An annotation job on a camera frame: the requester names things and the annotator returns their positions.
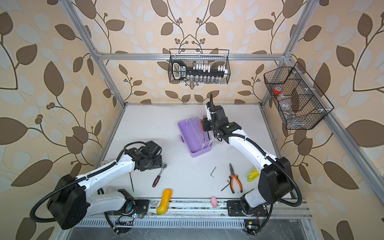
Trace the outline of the orange handle screwdriver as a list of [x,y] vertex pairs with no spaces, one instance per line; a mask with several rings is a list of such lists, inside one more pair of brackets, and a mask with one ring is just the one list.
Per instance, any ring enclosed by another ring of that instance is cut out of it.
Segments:
[[205,131],[205,125],[203,123],[203,120],[200,120],[200,125],[201,125],[201,129],[202,129],[202,132],[203,132],[203,140],[205,142],[206,141],[210,141],[211,138],[210,138],[209,132]]

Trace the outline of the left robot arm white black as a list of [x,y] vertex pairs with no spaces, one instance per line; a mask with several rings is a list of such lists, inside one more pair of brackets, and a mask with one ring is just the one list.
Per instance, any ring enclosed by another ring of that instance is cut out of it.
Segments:
[[141,172],[163,167],[162,148],[153,141],[137,142],[124,146],[116,160],[89,173],[73,177],[65,175],[51,193],[39,200],[30,211],[30,219],[36,223],[57,222],[68,230],[84,218],[103,214],[107,223],[119,233],[108,217],[109,212],[137,217],[148,212],[148,200],[136,200],[127,190],[118,189],[106,194],[103,187],[118,177],[134,170]]

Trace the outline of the pink pig toy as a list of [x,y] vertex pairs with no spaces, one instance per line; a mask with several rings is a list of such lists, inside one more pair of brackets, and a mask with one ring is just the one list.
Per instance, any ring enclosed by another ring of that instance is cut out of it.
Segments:
[[218,200],[216,197],[211,197],[211,205],[213,208],[217,208],[218,207]]

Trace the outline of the yellow black thin screwdriver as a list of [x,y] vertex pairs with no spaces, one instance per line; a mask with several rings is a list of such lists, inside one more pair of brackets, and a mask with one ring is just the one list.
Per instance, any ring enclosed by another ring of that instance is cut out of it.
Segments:
[[132,192],[135,192],[135,190],[134,190],[134,184],[133,184],[133,179],[132,179],[132,173],[129,173],[129,176],[130,176],[130,182],[131,182]]

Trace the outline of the yellow banana toy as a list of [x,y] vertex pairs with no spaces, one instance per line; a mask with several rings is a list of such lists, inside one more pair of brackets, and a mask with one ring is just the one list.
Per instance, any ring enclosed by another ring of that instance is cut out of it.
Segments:
[[254,169],[252,172],[248,175],[248,182],[254,181],[256,178],[260,176],[260,173],[257,169]]

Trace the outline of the red capped clear bottle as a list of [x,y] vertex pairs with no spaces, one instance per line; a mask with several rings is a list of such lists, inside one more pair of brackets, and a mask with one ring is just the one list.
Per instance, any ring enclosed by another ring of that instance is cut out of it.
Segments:
[[276,98],[277,101],[284,101],[284,100],[286,100],[288,98],[287,95],[283,94],[282,87],[279,87],[279,86],[275,86],[273,88],[273,95],[274,95],[274,97]]

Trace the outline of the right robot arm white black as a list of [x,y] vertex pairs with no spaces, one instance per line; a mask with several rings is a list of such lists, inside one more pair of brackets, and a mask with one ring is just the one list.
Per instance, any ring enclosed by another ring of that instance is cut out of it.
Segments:
[[243,215],[253,216],[259,207],[269,206],[265,220],[259,226],[247,226],[257,235],[269,221],[274,204],[280,202],[290,207],[299,207],[303,196],[295,182],[292,167],[285,157],[278,158],[249,138],[240,125],[230,122],[222,106],[213,100],[206,103],[207,116],[201,120],[202,130],[212,132],[218,141],[239,150],[259,172],[258,186],[245,193],[240,200]]

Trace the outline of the yellow squash toy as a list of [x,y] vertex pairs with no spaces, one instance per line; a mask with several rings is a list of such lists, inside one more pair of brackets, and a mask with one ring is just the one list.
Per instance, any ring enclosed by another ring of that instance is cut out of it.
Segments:
[[156,210],[156,213],[158,215],[163,215],[168,211],[169,202],[171,200],[172,194],[173,191],[171,189],[166,189],[163,191],[161,203]]

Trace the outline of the black socket set holder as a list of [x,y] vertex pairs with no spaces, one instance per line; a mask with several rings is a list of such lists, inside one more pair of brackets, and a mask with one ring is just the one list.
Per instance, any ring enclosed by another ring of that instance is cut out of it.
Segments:
[[220,65],[218,61],[212,64],[203,61],[202,64],[198,64],[196,61],[186,63],[182,60],[171,60],[168,76],[171,83],[227,84],[231,72],[225,64]]

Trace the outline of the purple clear plastic tool box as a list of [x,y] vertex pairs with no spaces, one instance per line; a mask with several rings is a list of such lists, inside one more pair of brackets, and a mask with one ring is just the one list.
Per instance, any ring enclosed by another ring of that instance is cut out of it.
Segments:
[[192,158],[208,153],[213,147],[213,137],[204,132],[199,117],[192,117],[178,122],[180,140],[186,144]]

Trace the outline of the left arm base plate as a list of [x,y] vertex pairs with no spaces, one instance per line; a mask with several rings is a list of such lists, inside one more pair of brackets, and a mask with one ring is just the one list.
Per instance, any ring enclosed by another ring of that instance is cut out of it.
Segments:
[[149,210],[150,200],[133,199],[126,200],[122,208],[117,211],[109,211],[108,215],[112,216],[129,216],[133,215],[145,215]]

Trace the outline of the red black ratchet wrench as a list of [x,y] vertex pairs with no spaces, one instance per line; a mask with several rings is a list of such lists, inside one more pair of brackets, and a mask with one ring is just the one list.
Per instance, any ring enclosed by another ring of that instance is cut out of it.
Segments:
[[167,166],[168,166],[167,163],[163,164],[160,173],[157,175],[157,177],[155,178],[155,180],[154,180],[154,182],[152,184],[153,188],[155,188],[157,186],[157,184],[158,184],[158,182],[159,182],[159,180],[161,178],[161,175],[162,175],[163,171],[167,168]]

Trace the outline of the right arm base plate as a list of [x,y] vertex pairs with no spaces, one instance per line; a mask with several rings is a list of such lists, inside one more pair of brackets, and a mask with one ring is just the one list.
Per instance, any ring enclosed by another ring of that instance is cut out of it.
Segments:
[[229,200],[227,203],[228,215],[230,217],[266,217],[268,209],[263,205],[251,208],[246,202],[240,200]]

